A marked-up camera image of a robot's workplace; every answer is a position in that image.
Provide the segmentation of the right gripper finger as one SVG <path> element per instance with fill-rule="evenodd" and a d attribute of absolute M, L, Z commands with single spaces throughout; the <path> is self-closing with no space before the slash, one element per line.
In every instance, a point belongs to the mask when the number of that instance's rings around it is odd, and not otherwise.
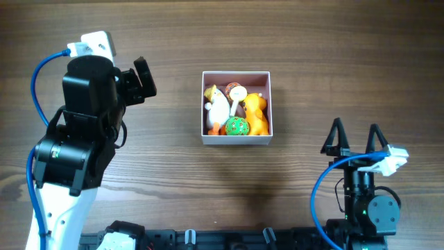
<path fill-rule="evenodd" d="M 380 127 L 377 124 L 371 124 L 366 145 L 366 153 L 371 153 L 375 151 L 375 138 L 379 140 L 382 148 L 389 144 L 384 137 Z"/>
<path fill-rule="evenodd" d="M 321 153 L 326 155 L 348 155 L 350 153 L 345 129 L 339 117 L 334 119 L 327 139 L 321 148 Z"/>

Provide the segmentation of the white plush duck toy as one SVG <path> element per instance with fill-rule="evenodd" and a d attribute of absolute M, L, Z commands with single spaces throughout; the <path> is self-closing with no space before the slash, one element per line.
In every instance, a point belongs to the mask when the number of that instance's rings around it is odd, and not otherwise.
<path fill-rule="evenodd" d="M 208 135 L 221 135 L 221 129 L 230 118 L 230 104 L 224 93 L 216 85 L 204 91 L 204 97 L 208 102 L 204 105 L 207 111 Z"/>

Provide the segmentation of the orange round disc toy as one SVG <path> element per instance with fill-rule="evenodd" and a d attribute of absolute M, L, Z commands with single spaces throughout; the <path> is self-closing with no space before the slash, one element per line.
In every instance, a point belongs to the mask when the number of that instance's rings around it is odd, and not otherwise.
<path fill-rule="evenodd" d="M 237 82 L 231 82 L 228 83 L 227 86 L 225 87 L 225 95 L 227 98 L 230 99 L 230 92 L 233 88 L 241 86 L 241 84 L 237 83 Z"/>

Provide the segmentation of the orange dinosaur toy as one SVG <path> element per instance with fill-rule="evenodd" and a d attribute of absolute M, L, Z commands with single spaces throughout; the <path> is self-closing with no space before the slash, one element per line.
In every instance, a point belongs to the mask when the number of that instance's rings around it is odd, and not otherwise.
<path fill-rule="evenodd" d="M 267 102 L 261 93 L 251 93 L 243 101 L 246 121 L 250 126 L 249 135 L 269 135 L 268 120 L 264 110 Z"/>

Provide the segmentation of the yellow wooden rattle drum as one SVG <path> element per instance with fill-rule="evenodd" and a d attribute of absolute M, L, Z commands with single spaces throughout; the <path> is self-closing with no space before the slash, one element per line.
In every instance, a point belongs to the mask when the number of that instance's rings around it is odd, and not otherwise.
<path fill-rule="evenodd" d="M 232 106 L 230 108 L 230 116 L 234 117 L 237 111 L 239 102 L 243 101 L 248 95 L 247 89 L 243 86 L 236 86 L 230 91 L 230 98 L 232 99 Z"/>

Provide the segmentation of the green patterned ball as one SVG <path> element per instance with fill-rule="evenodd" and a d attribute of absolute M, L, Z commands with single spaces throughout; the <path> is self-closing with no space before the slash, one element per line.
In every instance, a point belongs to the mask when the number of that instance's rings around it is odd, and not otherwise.
<path fill-rule="evenodd" d="M 247 135 L 249 132 L 249 124 L 243 117 L 231 117 L 225 124 L 226 135 Z"/>

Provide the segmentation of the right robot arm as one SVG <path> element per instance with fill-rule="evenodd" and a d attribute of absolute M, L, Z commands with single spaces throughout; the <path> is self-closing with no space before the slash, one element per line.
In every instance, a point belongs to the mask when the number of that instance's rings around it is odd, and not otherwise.
<path fill-rule="evenodd" d="M 395 235 L 402 202 L 391 188 L 376 186 L 376 174 L 391 176 L 407 163 L 409 153 L 384 137 L 377 124 L 370 126 L 366 151 L 350 150 L 340 118 L 334 119 L 321 153 L 332 156 L 318 177 L 310 196 L 311 217 L 322 241 L 330 249 L 387 249 L 386 237 Z M 334 169 L 343 171 L 343 219 L 329 219 L 321 226 L 315 209 L 317 190 Z"/>

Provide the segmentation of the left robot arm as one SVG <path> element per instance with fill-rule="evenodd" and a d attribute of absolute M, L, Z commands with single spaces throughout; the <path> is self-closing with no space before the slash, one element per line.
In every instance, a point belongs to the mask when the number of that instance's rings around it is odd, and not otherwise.
<path fill-rule="evenodd" d="M 62 78 L 65 103 L 46 125 L 26 165 L 33 218 L 27 249 L 77 249 L 106 167 L 128 129 L 128 106 L 157 88 L 143 57 L 121 71 L 102 56 L 79 56 Z"/>

